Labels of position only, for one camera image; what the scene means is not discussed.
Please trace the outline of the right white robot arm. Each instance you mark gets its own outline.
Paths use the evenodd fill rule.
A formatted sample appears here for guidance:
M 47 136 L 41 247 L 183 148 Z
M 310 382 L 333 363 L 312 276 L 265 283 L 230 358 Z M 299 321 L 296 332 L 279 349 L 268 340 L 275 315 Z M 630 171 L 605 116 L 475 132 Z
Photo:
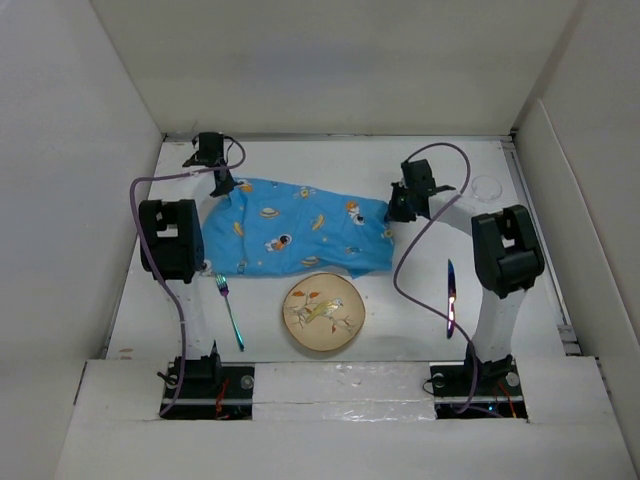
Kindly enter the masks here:
M 472 337 L 478 360 L 462 369 L 462 381 L 483 394 L 499 379 L 494 364 L 511 356 L 515 322 L 527 292 L 544 272 L 539 239 L 529 213 L 520 204 L 489 212 L 454 187 L 438 186 L 427 160 L 401 163 L 402 180 L 392 184 L 386 218 L 408 223 L 419 216 L 469 235 L 482 301 Z

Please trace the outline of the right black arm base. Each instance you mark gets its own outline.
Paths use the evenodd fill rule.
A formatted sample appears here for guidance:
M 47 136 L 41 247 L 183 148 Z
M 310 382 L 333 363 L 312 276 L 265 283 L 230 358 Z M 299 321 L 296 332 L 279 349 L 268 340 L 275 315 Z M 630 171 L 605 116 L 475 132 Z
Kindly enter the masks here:
M 422 390 L 434 401 L 438 420 L 528 418 L 516 361 L 432 362 Z

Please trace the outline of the blue space-print cloth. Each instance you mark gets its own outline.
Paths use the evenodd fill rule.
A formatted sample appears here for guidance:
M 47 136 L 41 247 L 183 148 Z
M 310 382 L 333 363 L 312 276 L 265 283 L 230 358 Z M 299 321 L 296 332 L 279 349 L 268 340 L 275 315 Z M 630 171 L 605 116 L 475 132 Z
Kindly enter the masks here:
M 394 254 L 387 205 L 370 198 L 243 178 L 201 227 L 217 273 L 277 277 L 335 267 L 353 277 L 387 272 Z

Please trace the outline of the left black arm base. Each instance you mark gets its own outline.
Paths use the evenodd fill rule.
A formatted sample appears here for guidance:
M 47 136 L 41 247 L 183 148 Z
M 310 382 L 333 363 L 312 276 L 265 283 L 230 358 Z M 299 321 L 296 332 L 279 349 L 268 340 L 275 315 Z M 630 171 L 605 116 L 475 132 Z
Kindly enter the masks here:
M 159 417 L 166 420 L 251 420 L 255 365 L 223 363 L 217 345 L 208 355 L 180 356 L 157 376 L 164 381 Z

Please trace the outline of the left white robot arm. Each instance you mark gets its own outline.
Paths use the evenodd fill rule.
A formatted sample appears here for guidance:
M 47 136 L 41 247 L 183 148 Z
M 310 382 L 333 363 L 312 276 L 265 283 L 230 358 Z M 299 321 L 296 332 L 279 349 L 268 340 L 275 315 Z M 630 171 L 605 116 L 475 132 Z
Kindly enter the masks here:
M 136 231 L 140 238 L 143 268 L 149 272 L 174 303 L 180 326 L 181 350 L 187 347 L 187 310 L 178 295 L 182 287 L 207 267 L 204 241 L 198 215 L 198 201 L 145 200 L 137 202 L 136 187 L 141 183 L 186 179 L 198 174 L 211 175 L 210 199 L 232 192 L 236 186 L 228 168 L 228 154 L 235 140 L 222 133 L 202 132 L 192 140 L 195 152 L 182 166 L 182 174 L 139 177 L 129 188 L 129 201 Z

